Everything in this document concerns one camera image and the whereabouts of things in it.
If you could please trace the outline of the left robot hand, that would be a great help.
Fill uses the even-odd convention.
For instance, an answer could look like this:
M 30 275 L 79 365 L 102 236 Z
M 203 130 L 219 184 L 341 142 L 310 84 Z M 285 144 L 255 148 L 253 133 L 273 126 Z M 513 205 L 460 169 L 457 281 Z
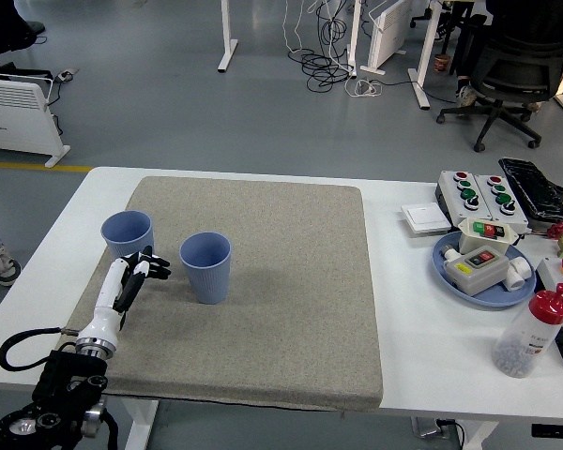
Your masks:
M 118 332 L 147 278 L 167 279 L 170 263 L 153 254 L 153 248 L 116 258 L 99 291 L 91 322 L 78 334 L 76 353 L 110 359 L 118 346 Z

